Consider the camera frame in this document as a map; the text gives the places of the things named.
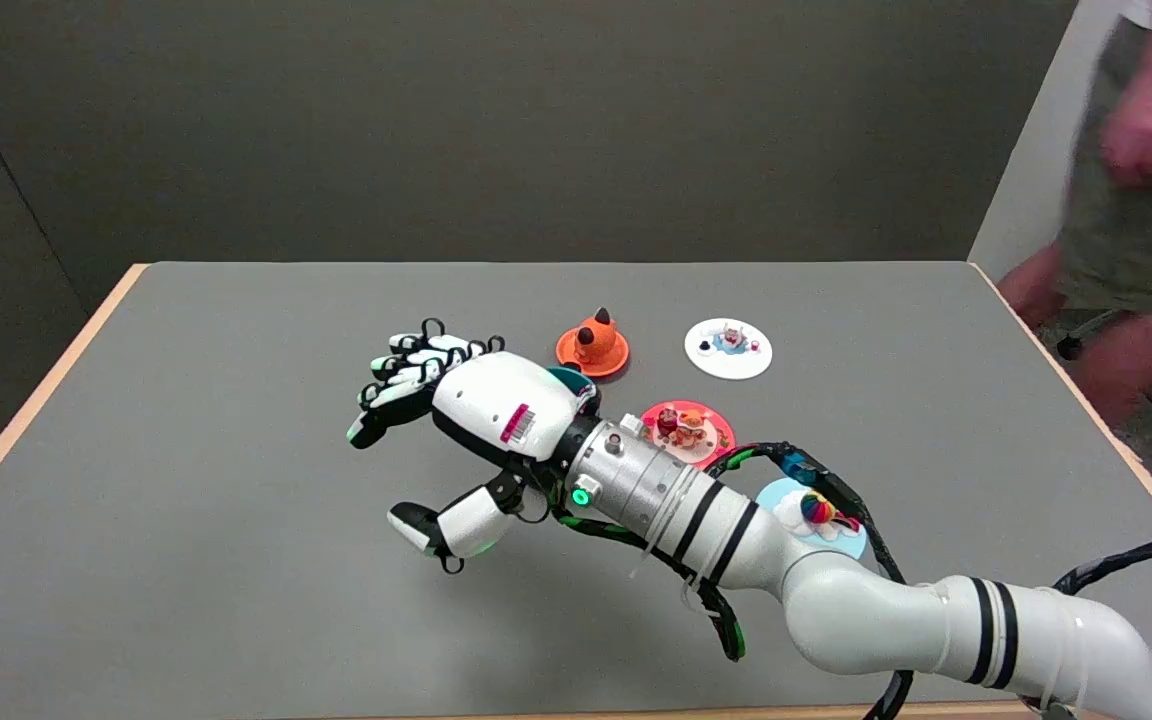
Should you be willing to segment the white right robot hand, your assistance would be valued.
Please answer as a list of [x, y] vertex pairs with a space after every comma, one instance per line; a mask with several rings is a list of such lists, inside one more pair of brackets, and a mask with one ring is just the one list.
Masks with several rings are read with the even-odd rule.
[[394, 334], [388, 354], [369, 367], [372, 379], [357, 393], [358, 415], [346, 434], [353, 447], [374, 446], [389, 429], [429, 416], [495, 468], [494, 477], [442, 510], [399, 502], [387, 514], [445, 574], [461, 573], [524, 520], [526, 493], [541, 497], [543, 518], [563, 514], [561, 445], [577, 420], [594, 414], [593, 382], [573, 389], [550, 367], [511, 354], [498, 334], [463, 340], [435, 318]]

